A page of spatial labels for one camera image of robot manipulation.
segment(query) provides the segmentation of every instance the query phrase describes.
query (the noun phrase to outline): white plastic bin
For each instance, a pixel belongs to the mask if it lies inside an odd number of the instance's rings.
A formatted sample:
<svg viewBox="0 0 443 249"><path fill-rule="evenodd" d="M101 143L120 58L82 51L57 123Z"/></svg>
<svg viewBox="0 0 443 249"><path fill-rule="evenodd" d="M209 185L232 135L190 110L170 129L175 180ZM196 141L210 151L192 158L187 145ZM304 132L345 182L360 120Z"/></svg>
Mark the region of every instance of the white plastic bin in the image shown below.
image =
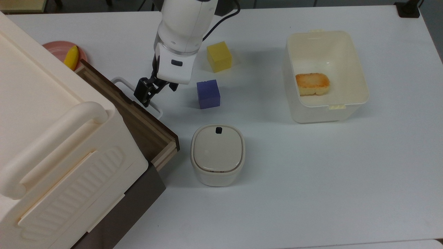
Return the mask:
<svg viewBox="0 0 443 249"><path fill-rule="evenodd" d="M148 168L116 107L0 13L0 248L69 249Z"/></svg>
<svg viewBox="0 0 443 249"><path fill-rule="evenodd" d="M300 96L295 76L322 73L327 94ZM351 36L344 31L312 31L288 37L283 77L292 118L299 123L341 121L369 99L369 90Z"/></svg>

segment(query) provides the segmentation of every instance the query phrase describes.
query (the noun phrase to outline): container lid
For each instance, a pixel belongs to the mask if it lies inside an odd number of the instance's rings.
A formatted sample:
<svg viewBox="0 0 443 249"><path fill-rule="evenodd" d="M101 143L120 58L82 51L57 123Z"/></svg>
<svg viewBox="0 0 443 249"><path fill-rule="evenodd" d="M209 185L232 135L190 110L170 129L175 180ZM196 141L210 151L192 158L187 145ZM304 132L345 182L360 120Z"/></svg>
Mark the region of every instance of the container lid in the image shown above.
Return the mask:
<svg viewBox="0 0 443 249"><path fill-rule="evenodd" d="M244 147L241 134L228 125L214 124L195 135L194 160L212 172L232 171L240 164Z"/></svg>

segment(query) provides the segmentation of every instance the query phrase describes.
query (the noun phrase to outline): pink plate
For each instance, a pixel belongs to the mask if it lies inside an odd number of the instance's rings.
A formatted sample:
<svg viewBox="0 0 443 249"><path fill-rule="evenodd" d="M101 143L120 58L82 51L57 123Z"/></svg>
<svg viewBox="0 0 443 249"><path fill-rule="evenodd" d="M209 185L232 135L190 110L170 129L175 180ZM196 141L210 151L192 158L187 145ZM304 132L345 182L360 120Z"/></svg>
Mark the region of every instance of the pink plate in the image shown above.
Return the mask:
<svg viewBox="0 0 443 249"><path fill-rule="evenodd" d="M73 46L77 45L67 41L55 41L43 44L43 47L46 48L46 50L48 50L55 57L57 57L57 59L59 59L61 62L65 61L66 54L68 53L69 49L72 48ZM77 47L78 47L78 61L84 59L86 62L88 62L88 58L86 57L84 51L79 46Z"/></svg>

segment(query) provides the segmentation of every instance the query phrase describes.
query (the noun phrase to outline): toast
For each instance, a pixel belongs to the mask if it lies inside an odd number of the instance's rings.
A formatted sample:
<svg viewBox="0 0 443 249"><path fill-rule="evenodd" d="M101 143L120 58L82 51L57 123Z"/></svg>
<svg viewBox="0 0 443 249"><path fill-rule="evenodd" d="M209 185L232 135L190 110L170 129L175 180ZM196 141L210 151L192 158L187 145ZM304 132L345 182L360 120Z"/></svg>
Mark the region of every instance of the toast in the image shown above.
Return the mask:
<svg viewBox="0 0 443 249"><path fill-rule="evenodd" d="M295 79L299 87L300 96L313 94L323 95L329 91L330 82L324 74L297 74Z"/></svg>

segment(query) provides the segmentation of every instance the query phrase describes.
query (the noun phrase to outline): storage box handle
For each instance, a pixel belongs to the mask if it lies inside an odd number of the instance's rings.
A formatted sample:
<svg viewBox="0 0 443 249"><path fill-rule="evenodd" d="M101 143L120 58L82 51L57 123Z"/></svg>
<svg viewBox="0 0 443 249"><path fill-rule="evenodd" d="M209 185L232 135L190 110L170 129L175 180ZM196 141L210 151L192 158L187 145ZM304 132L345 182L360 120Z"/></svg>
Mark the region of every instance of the storage box handle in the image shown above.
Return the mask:
<svg viewBox="0 0 443 249"><path fill-rule="evenodd" d="M13 200L21 199L26 194L26 187L20 183L23 177L91 119L103 124L108 114L103 106L92 101L80 103L66 112L0 171L0 194Z"/></svg>

